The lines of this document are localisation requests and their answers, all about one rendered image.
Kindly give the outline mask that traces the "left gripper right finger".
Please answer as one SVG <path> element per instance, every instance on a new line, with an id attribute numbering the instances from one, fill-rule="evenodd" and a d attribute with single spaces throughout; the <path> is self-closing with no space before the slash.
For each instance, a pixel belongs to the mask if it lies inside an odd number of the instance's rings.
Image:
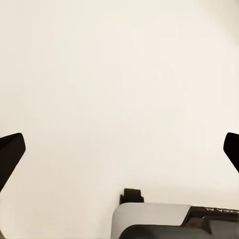
<path id="1" fill-rule="evenodd" d="M 228 132 L 223 150 L 239 173 L 239 134 Z"/>

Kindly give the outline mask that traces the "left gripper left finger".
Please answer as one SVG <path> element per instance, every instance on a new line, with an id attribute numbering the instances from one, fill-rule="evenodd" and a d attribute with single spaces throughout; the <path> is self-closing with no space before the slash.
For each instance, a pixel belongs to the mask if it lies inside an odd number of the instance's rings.
<path id="1" fill-rule="evenodd" d="M 21 132 L 0 138 L 0 192 L 26 151 Z"/>

